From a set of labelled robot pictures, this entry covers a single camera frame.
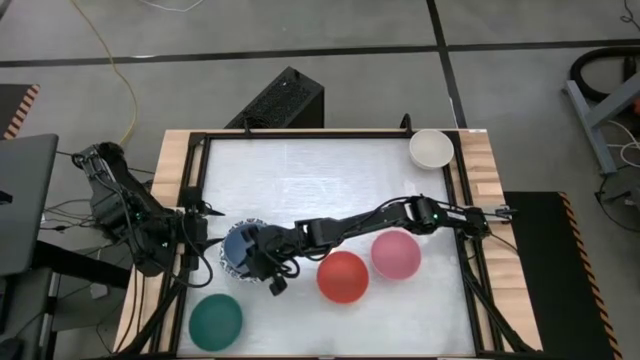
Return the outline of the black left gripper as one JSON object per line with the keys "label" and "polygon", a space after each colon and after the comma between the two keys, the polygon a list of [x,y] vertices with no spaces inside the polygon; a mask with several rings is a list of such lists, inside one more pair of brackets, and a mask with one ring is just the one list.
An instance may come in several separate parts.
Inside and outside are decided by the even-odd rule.
{"label": "black left gripper", "polygon": [[188,243],[194,252],[203,252],[224,241],[223,238],[207,240],[208,222],[206,216],[224,216],[214,210],[202,199],[202,190],[197,187],[185,187],[180,191],[178,205],[173,209],[177,220],[182,224],[183,241]]}

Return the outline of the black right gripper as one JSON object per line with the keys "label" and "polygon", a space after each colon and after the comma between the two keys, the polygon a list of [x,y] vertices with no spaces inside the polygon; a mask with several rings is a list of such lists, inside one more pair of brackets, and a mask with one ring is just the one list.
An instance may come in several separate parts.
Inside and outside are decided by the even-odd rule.
{"label": "black right gripper", "polygon": [[246,253],[255,253],[245,261],[250,276],[265,281],[273,273],[299,273],[296,257],[300,255],[303,230],[276,225],[246,226],[241,229],[241,240]]}

